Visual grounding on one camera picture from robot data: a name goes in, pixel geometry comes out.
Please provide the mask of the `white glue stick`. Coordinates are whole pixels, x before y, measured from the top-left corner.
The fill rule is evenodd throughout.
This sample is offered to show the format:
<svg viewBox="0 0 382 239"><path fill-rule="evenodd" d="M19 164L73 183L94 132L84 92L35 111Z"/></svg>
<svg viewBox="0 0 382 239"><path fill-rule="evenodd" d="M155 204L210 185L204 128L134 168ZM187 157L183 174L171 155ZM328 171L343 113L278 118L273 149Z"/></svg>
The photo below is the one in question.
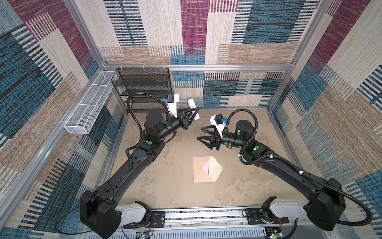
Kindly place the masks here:
<svg viewBox="0 0 382 239"><path fill-rule="evenodd" d="M189 105L190 109L195 109L197 107L194 99L188 99L188 105ZM200 119L200 116L198 113L196 113L195 120L198 120L198 119Z"/></svg>

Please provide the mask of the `pale pink envelope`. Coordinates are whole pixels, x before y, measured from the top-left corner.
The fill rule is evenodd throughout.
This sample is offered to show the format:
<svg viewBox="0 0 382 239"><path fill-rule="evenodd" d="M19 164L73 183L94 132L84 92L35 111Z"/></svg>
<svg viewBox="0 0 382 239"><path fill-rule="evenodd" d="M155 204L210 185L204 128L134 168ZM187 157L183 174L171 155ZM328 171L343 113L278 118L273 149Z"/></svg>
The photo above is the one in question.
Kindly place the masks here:
<svg viewBox="0 0 382 239"><path fill-rule="evenodd" d="M213 156L193 158L194 183L216 182L222 170L222 166Z"/></svg>

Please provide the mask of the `pink red letter card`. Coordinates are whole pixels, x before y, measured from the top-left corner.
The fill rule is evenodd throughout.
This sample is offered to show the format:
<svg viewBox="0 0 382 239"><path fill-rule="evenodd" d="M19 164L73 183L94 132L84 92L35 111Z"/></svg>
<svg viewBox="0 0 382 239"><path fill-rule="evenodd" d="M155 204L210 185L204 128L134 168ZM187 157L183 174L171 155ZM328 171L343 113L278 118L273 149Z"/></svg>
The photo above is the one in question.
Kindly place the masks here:
<svg viewBox="0 0 382 239"><path fill-rule="evenodd" d="M210 173L209 173L209 163L206 163L206 164L204 165L204 167L203 167L203 171L204 171L207 175L210 174Z"/></svg>

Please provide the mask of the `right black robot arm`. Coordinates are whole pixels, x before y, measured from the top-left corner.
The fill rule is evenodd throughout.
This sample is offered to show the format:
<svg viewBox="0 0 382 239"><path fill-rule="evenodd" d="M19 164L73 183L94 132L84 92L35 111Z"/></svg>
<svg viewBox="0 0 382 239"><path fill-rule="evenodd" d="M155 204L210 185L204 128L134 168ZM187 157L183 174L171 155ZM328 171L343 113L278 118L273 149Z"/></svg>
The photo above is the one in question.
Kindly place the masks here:
<svg viewBox="0 0 382 239"><path fill-rule="evenodd" d="M229 132L228 124L229 119L222 115L213 116L212 124L202 127L207 136L199 136L198 141L210 149L219 150L222 145L240 149L239 159L243 164L254 165L276 175L305 197L303 200L269 197L259 209L264 223L271 224L281 218L303 219L325 231L332 231L340 223L346 204L342 186L337 180L325 180L303 171L257 141L258 123L240 120L235 132Z"/></svg>

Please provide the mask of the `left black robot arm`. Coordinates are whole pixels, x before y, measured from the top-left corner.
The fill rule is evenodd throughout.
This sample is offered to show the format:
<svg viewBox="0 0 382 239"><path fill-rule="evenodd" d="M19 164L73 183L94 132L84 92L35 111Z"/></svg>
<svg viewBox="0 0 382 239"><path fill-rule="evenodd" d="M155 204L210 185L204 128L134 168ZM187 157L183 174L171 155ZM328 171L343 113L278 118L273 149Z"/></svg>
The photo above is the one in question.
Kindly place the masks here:
<svg viewBox="0 0 382 239"><path fill-rule="evenodd" d="M94 192L87 190L80 197L81 223L103 239L128 224L148 226L151 207L141 201L125 206L119 202L137 176L159 156L166 144L164 138L179 128L188 129L198 112L197 108L184 109L166 119L159 111L149 113L145 130L127 162Z"/></svg>

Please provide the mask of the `aluminium mounting rail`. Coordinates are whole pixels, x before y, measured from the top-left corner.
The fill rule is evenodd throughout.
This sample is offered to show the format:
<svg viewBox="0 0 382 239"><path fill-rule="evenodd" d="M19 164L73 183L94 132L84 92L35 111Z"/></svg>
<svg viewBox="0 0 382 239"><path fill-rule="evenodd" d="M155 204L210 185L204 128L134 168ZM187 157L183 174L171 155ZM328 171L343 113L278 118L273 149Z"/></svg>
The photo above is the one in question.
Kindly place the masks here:
<svg viewBox="0 0 382 239"><path fill-rule="evenodd" d="M287 224L249 225L242 216L259 205L152 209L165 211L164 228L117 229L111 239L338 239L308 220L288 218Z"/></svg>

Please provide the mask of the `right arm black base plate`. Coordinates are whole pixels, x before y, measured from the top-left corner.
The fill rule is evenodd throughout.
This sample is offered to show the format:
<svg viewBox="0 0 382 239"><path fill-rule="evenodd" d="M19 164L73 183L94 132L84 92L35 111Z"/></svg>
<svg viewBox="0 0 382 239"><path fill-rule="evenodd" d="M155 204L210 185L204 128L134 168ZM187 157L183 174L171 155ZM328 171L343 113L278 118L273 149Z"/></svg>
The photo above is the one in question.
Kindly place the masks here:
<svg viewBox="0 0 382 239"><path fill-rule="evenodd" d="M287 217L277 218L268 210L261 208L246 208L242 210L242 216L247 219L249 225L287 224Z"/></svg>

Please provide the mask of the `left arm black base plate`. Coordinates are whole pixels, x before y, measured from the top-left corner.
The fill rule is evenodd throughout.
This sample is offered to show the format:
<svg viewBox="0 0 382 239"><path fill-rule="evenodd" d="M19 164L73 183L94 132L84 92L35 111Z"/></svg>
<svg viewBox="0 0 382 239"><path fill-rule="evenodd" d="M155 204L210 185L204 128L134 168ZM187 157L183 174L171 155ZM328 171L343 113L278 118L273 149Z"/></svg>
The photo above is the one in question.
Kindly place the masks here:
<svg viewBox="0 0 382 239"><path fill-rule="evenodd" d="M164 228L166 219L165 211L153 211L149 217L149 221L139 223L131 223L122 226L123 229L149 229L149 228Z"/></svg>

